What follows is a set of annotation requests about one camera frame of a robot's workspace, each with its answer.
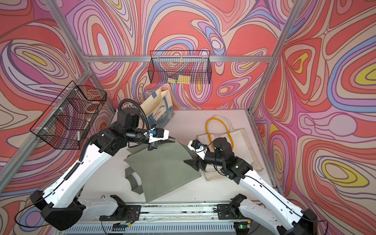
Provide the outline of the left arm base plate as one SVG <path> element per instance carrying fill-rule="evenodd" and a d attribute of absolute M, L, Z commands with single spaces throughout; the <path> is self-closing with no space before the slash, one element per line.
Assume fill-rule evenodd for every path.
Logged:
<path fill-rule="evenodd" d="M 112 215 L 100 216 L 100 221 L 138 221 L 141 214 L 141 205 L 119 206 Z"/>

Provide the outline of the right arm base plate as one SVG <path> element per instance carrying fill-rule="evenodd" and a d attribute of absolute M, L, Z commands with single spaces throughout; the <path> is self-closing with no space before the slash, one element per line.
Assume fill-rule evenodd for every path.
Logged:
<path fill-rule="evenodd" d="M 219 220 L 250 220 L 253 219 L 244 217 L 240 210 L 231 204 L 217 204 L 213 211 L 217 213 Z"/>

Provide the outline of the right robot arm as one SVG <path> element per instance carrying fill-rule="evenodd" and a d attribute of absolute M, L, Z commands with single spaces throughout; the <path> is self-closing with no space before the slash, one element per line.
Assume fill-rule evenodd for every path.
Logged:
<path fill-rule="evenodd" d="M 212 165 L 228 179 L 250 191 L 263 203 L 259 206 L 246 196 L 238 194 L 230 202 L 230 211 L 236 218 L 249 218 L 274 235 L 316 235 L 317 215 L 310 209 L 296 206 L 267 184 L 253 167 L 236 156 L 226 138 L 216 138 L 213 151 L 199 140 L 192 140 L 188 148 L 197 157 L 185 163 L 195 170 Z"/>

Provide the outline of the green canvas bag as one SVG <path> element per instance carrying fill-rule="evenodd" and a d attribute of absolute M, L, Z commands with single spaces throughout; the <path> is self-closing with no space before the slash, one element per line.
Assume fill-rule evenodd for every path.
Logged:
<path fill-rule="evenodd" d="M 162 144 L 153 151 L 144 148 L 124 159 L 129 165 L 125 178 L 132 191 L 143 194 L 146 203 L 150 203 L 201 177 L 199 171 L 184 162 L 192 159 L 188 148 L 178 141 Z"/>

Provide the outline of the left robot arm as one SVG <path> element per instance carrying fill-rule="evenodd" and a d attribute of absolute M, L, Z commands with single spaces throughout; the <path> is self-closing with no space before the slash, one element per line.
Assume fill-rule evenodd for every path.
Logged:
<path fill-rule="evenodd" d="M 35 191 L 30 199 L 42 218 L 54 228 L 64 231 L 81 219 L 97 216 L 120 218 L 125 203 L 116 195 L 102 199 L 79 199 L 79 195 L 94 173 L 129 143 L 147 144 L 156 149 L 160 141 L 169 138 L 163 128 L 139 128 L 142 112 L 138 108 L 119 108 L 117 120 L 93 135 L 84 144 L 79 159 L 54 184 L 44 191 Z"/>

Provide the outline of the yellow sticky note pad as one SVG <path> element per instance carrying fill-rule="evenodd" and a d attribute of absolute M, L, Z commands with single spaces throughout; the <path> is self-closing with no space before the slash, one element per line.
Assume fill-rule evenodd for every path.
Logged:
<path fill-rule="evenodd" d="M 177 84 L 190 84 L 191 83 L 191 76 L 189 75 L 178 75 Z"/>

